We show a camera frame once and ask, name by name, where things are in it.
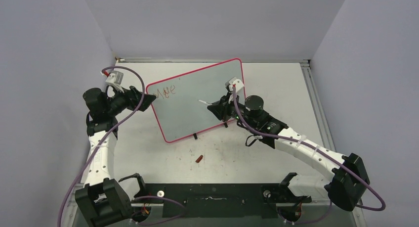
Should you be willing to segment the white whiteboard marker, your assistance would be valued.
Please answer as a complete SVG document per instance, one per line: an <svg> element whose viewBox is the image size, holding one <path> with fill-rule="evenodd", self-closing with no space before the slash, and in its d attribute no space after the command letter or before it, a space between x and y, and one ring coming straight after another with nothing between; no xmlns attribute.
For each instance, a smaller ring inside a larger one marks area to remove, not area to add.
<svg viewBox="0 0 419 227"><path fill-rule="evenodd" d="M203 101L203 100L198 100L200 103L203 103L203 104L205 104L205 105L207 105L207 106L210 106L210 105L212 105L212 103L208 103L208 102L206 102L206 101Z"/></svg>

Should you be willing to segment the red marker cap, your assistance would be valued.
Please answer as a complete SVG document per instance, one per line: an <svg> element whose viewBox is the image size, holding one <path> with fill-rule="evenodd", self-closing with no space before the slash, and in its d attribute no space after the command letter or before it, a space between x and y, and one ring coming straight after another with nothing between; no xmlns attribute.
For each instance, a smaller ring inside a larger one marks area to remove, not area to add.
<svg viewBox="0 0 419 227"><path fill-rule="evenodd" d="M203 159L203 155L200 155L197 159L196 159L196 163L200 163L201 162L201 160Z"/></svg>

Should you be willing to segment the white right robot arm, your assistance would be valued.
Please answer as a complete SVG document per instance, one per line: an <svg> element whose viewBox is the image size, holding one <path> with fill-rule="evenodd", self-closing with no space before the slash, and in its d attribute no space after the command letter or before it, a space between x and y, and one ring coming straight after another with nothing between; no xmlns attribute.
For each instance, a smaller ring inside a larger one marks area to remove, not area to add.
<svg viewBox="0 0 419 227"><path fill-rule="evenodd" d="M207 110L223 122L235 119L237 125L255 139L293 156L322 175L321 178L303 178L291 174L279 188L283 200L320 197L330 199L345 211L361 207L359 201L371 187L364 162L357 154L344 155L310 141L265 111L264 100L257 95L249 96L241 104L239 97L229 92L208 104Z"/></svg>

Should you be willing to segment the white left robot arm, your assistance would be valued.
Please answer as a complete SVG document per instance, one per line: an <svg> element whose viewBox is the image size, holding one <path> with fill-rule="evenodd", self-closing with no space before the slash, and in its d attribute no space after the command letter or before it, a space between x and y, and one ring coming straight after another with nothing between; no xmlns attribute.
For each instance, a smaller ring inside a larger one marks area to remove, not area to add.
<svg viewBox="0 0 419 227"><path fill-rule="evenodd" d="M156 98L134 86L116 91L113 97L99 88L83 94L89 109L86 124L91 149L84 186L76 190L75 201L88 226L105 227L126 220L133 214L131 202L146 199L147 188L140 174L114 178L114 153L120 125L116 116L126 109L145 111Z"/></svg>

